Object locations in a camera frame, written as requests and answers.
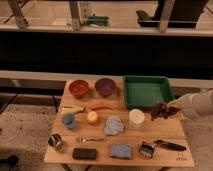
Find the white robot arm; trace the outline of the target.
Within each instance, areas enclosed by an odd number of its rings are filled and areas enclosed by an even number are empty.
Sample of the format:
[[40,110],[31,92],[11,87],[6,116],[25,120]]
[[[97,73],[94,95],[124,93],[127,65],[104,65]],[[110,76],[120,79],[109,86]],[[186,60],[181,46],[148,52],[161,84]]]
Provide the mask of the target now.
[[180,120],[213,115],[213,90],[185,94],[170,101],[167,106],[179,108],[173,118]]

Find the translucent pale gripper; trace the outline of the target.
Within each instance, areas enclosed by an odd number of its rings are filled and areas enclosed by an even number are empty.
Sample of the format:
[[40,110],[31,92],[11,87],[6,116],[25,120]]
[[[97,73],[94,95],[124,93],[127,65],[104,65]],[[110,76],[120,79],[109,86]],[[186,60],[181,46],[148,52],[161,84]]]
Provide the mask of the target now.
[[174,118],[178,120],[185,119],[185,115],[183,114],[181,110],[181,103],[178,99],[170,101],[167,104],[167,107],[172,109],[172,114],[170,115],[170,118]]

